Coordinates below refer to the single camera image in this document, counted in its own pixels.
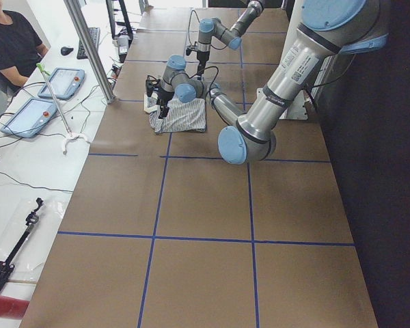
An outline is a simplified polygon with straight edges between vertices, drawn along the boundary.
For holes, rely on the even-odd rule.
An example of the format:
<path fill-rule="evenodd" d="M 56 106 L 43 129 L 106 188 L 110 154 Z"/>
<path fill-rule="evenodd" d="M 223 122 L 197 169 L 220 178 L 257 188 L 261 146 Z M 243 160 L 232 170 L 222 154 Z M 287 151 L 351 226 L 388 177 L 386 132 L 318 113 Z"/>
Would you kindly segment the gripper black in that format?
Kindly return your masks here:
<path fill-rule="evenodd" d="M 197 72 L 197 76 L 202 77 L 202 75 L 204 74 L 206 63 L 209 60 L 209 52 L 208 51 L 198 51 L 197 60 L 199 61 L 199 64 L 197 66 L 197 69 L 199 70 Z"/>
<path fill-rule="evenodd" d="M 160 106 L 159 119 L 163 119 L 169 112 L 168 102 L 173 98 L 173 92 L 168 92 L 162 87 L 156 88 L 157 105 Z"/>

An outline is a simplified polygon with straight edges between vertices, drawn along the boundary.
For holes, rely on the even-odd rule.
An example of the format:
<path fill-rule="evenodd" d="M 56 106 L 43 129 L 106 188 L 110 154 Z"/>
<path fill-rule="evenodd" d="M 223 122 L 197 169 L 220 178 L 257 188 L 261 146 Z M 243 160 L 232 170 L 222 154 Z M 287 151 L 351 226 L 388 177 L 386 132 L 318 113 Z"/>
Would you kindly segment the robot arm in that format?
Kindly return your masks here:
<path fill-rule="evenodd" d="M 199 22 L 197 41 L 188 46 L 186 55 L 192 51 L 197 53 L 198 79 L 202 78 L 206 63 L 210 57 L 212 39 L 216 38 L 232 50 L 237 50 L 241 45 L 241 37 L 245 34 L 248 27 L 258 18 L 265 9 L 266 1 L 248 1 L 246 10 L 231 28 L 225 27 L 219 18 L 203 18 Z"/>
<path fill-rule="evenodd" d="M 241 111 L 217 84 L 189 77 L 185 59 L 179 55 L 168 59 L 162 78 L 147 78 L 146 93 L 157 94 L 161 118 L 167 116 L 173 97 L 183 103 L 208 98 L 227 123 L 218 138 L 221 157 L 237 165 L 261 161 L 275 150 L 273 129 L 279 117 L 326 57 L 384 47 L 390 5 L 390 1 L 304 1 L 293 45 L 247 112 Z"/>

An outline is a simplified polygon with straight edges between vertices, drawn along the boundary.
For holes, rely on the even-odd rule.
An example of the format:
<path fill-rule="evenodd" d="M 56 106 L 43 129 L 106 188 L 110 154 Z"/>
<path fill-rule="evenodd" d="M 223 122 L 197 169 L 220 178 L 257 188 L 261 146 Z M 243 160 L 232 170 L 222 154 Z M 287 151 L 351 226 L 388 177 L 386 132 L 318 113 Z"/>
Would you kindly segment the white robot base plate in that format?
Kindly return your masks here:
<path fill-rule="evenodd" d="M 273 95 L 271 91 L 266 87 L 258 88 L 256 90 L 257 98 L 260 98 L 263 94 L 266 94 L 264 97 L 274 105 L 280 106 L 284 111 L 279 117 L 281 120 L 307 120 L 308 113 L 305 108 L 305 97 L 303 92 L 300 91 L 295 99 L 289 103 L 282 98 Z"/>

